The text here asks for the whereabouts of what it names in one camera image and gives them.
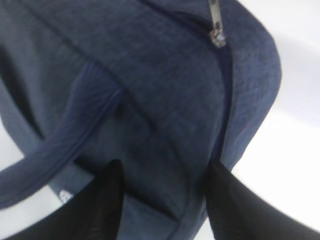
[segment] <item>zipper track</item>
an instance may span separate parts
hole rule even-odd
[[[224,87],[224,114],[221,122],[221,128],[217,137],[216,144],[211,152],[210,161],[219,161],[225,141],[225,133],[227,131],[228,122],[231,114],[232,96],[233,96],[233,61],[231,48],[228,43],[221,48],[217,48],[211,41],[208,30],[213,28],[213,23],[201,16],[185,12],[171,12],[162,8],[161,6],[150,2],[148,0],[138,0],[141,3],[149,6],[157,13],[169,18],[179,26],[189,30],[196,38],[204,43],[217,58],[219,68],[222,75],[222,82]]]

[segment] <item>fabric strap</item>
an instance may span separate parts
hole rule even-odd
[[[31,196],[75,160],[106,117],[116,110],[123,92],[102,67],[87,64],[52,135],[33,154],[0,172],[0,210]]]

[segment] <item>navy fabric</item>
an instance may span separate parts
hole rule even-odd
[[[224,83],[224,114],[221,129],[211,153],[211,161],[217,162],[221,160],[222,151],[224,149],[225,135],[229,124],[231,113],[232,94],[233,94],[233,60],[229,45],[217,51],[219,63]]]
[[[30,112],[3,79],[0,114],[23,153],[33,153],[57,128],[83,66],[98,63],[127,94],[51,185],[76,194],[121,159],[128,189],[119,239],[188,240],[206,218],[203,185],[226,119],[225,83],[209,38],[175,17],[210,21],[207,0],[151,2],[1,1],[0,58],[17,73],[10,80]],[[230,170],[274,102],[281,70],[263,26],[235,0],[221,7],[233,91],[220,161]]]
[[[26,199],[74,161],[106,117],[119,105],[123,90],[110,74],[86,65],[75,80],[65,114],[35,153],[0,172],[0,209]]]

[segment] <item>zipper pull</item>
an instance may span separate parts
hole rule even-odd
[[[209,33],[211,41],[217,48],[222,48],[227,44],[226,36],[222,25],[221,10],[219,0],[208,0],[213,23],[213,30]]]

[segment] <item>white background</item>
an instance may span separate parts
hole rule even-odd
[[[279,210],[320,231],[320,1],[242,0],[271,31],[281,56],[279,96],[233,173]],[[0,126],[0,169],[22,154]],[[0,212],[0,239],[60,206],[45,187]],[[211,240],[206,223],[196,240]]]

